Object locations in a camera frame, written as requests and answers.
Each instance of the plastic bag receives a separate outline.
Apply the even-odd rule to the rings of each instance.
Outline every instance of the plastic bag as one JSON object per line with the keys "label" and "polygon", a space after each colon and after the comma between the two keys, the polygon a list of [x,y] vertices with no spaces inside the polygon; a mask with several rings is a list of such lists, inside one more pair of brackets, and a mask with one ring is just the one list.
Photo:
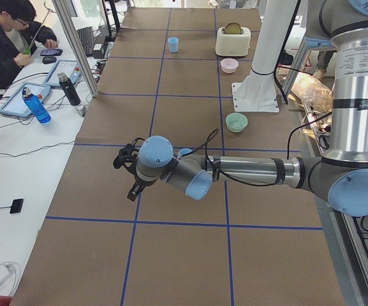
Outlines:
{"label": "plastic bag", "polygon": [[320,113],[332,111],[332,91],[307,73],[299,72],[291,91],[307,106]]}

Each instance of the pink bowl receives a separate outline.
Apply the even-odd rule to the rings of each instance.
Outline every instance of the pink bowl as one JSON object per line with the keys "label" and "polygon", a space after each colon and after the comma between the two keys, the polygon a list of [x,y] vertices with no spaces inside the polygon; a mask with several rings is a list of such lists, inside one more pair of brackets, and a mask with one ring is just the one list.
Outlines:
{"label": "pink bowl", "polygon": [[234,73],[238,67],[239,63],[235,59],[227,58],[221,61],[221,69],[225,73]]}

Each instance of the blue water bottle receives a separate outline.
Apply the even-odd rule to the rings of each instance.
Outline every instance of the blue water bottle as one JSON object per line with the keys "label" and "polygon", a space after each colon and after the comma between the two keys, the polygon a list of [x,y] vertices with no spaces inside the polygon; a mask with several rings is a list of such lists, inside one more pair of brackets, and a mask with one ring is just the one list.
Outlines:
{"label": "blue water bottle", "polygon": [[22,89],[22,99],[40,123],[46,124],[50,121],[50,115],[41,101],[26,86]]}

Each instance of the person's hand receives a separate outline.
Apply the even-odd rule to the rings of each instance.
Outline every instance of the person's hand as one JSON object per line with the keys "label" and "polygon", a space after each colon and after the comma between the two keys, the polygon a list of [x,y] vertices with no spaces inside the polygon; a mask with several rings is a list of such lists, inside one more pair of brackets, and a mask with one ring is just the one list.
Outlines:
{"label": "person's hand", "polygon": [[19,53],[13,60],[20,67],[24,67],[32,62],[30,54],[22,54],[22,53]]}
{"label": "person's hand", "polygon": [[54,40],[46,40],[44,46],[47,47],[48,49],[54,49],[57,48],[59,44],[57,43],[57,41]]}

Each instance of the black phone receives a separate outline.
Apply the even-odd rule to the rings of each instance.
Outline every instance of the black phone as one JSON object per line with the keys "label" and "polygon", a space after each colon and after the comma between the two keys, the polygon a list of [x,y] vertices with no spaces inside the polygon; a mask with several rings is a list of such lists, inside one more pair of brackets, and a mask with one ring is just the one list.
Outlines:
{"label": "black phone", "polygon": [[41,56],[59,56],[63,52],[62,49],[46,49],[41,51]]}

